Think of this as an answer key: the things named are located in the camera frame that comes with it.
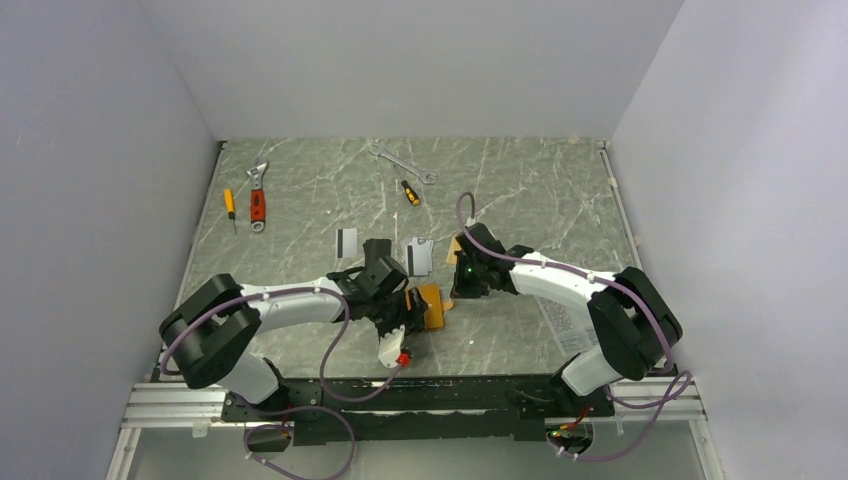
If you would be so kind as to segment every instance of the gray marble surface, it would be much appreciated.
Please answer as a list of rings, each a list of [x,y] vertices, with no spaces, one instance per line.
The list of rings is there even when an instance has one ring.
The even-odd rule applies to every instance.
[[[367,150],[379,141],[390,151],[439,174],[422,185]],[[249,228],[250,184],[245,170],[258,155],[265,175],[268,222]],[[475,192],[478,220],[509,248],[519,243],[549,257],[597,270],[620,270],[632,261],[595,142],[587,138],[390,138],[239,140],[225,145],[203,219],[184,298],[216,273],[238,282],[280,285],[313,280],[361,265],[337,260],[337,228],[356,227],[359,244],[420,236],[435,240],[434,271],[412,285],[437,283],[447,298],[453,267],[444,261],[458,231],[454,202]],[[402,195],[409,180],[422,204]],[[226,217],[223,191],[235,193],[238,235]],[[288,377],[317,376],[318,364],[339,325],[306,324],[260,335],[249,351],[267,356]],[[404,376],[549,373],[564,358],[535,300],[493,292],[459,300],[444,328],[410,339],[414,358]],[[383,376],[376,331],[367,319],[351,324],[330,358],[328,376]]]

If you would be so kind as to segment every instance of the small screwdriver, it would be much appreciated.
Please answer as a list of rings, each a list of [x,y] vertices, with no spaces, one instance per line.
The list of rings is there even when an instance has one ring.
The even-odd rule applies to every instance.
[[[233,202],[233,191],[229,188],[224,190],[224,202],[227,203],[227,218],[233,221],[233,233],[238,234],[236,230],[236,204]]]
[[[409,203],[411,203],[413,206],[416,206],[421,203],[421,201],[418,199],[418,194],[415,193],[415,190],[413,190],[412,187],[409,186],[409,182],[404,180],[400,182],[400,184],[403,187],[403,193],[406,194],[406,199],[409,200]]]

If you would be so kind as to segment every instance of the silver wrench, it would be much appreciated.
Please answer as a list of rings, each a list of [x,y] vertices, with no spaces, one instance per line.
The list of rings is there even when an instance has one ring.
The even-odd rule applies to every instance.
[[[439,176],[438,174],[436,174],[436,172],[432,172],[425,168],[418,168],[415,165],[412,165],[411,163],[399,159],[391,152],[386,150],[386,147],[382,145],[372,143],[371,146],[368,147],[368,151],[371,152],[371,155],[383,157],[386,160],[394,163],[395,165],[405,170],[409,170],[410,172],[412,172],[413,175],[418,177],[418,180],[421,180],[421,183],[423,183],[424,185],[433,185],[434,183],[436,183],[436,177]]]

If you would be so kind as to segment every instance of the white wall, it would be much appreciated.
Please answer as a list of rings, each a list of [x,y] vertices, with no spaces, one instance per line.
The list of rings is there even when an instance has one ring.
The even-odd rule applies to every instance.
[[[609,138],[683,0],[142,0],[219,139]]]
[[[848,470],[848,5],[688,0],[613,137],[731,479]]]
[[[137,1],[3,2],[0,477],[104,477],[214,156]]]

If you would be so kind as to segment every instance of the red button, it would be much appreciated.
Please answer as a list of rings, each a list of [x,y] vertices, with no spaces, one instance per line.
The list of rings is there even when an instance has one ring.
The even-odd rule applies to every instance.
[[[401,354],[398,356],[398,359],[396,360],[396,362],[397,362],[397,363],[398,363],[398,365],[400,365],[401,367],[407,367],[407,366],[409,366],[409,355],[408,355],[408,354],[406,354],[406,353],[401,353]]]

